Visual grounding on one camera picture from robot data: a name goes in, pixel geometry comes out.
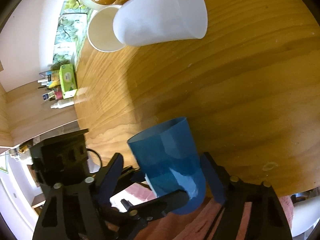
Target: blue cup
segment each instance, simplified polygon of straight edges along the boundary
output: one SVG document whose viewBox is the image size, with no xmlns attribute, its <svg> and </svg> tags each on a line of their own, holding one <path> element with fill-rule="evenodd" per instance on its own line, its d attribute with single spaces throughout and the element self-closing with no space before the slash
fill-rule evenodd
<svg viewBox="0 0 320 240">
<path fill-rule="evenodd" d="M 127 143 L 157 197 L 178 189 L 188 193 L 188 203 L 175 214 L 191 213 L 202 204 L 206 182 L 186 117 L 150 127 Z"/>
</svg>

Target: translucent plastic cup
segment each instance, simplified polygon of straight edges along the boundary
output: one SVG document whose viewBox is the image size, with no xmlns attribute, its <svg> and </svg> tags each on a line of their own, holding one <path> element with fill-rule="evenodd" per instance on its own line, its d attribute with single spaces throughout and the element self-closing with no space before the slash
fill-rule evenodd
<svg viewBox="0 0 320 240">
<path fill-rule="evenodd" d="M 102 52 L 114 52 L 124 47 L 113 32 L 113 19 L 121 5 L 109 5 L 91 19 L 87 36 L 90 44 Z"/>
<path fill-rule="evenodd" d="M 146 129 L 131 137 L 128 144 L 157 197 L 178 189 L 188 193 L 187 205 L 174 213 L 188 214 L 201 205 L 206 182 L 185 117 Z"/>
<path fill-rule="evenodd" d="M 113 22 L 118 40 L 131 46 L 201 39 L 207 27 L 204 0 L 129 0 Z"/>
</svg>

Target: wood grain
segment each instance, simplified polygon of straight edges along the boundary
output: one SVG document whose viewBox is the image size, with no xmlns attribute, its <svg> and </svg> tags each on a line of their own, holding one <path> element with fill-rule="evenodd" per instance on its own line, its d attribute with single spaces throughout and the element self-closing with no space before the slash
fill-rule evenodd
<svg viewBox="0 0 320 240">
<path fill-rule="evenodd" d="M 8 120 L 14 145 L 77 120 L 74 106 L 51 109 L 54 102 L 44 102 L 45 90 L 38 87 L 37 82 L 32 82 L 7 93 Z"/>
<path fill-rule="evenodd" d="M 12 147 L 12 143 L 7 114 L 7 95 L 0 84 L 0 147 Z"/>
<path fill-rule="evenodd" d="M 104 164 L 128 138 L 186 116 L 199 152 L 279 196 L 320 185 L 320 27 L 301 0 L 205 0 L 201 40 L 94 50 L 75 108 Z"/>
</svg>

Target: green tissue box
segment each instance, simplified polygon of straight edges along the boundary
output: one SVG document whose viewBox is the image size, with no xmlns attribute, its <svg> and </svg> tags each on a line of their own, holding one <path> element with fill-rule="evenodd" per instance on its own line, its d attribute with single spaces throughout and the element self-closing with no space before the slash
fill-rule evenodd
<svg viewBox="0 0 320 240">
<path fill-rule="evenodd" d="M 77 84 L 73 65 L 62 65 L 59 70 L 59 76 L 63 98 L 74 97 L 77 92 Z"/>
</svg>

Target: small box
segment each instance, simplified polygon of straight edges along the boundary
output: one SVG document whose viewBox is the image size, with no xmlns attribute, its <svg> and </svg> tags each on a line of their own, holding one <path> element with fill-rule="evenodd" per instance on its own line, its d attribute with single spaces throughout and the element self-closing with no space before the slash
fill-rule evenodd
<svg viewBox="0 0 320 240">
<path fill-rule="evenodd" d="M 77 84 L 73 65 L 62 65 L 59 76 L 63 99 L 74 97 L 77 92 Z"/>
</svg>

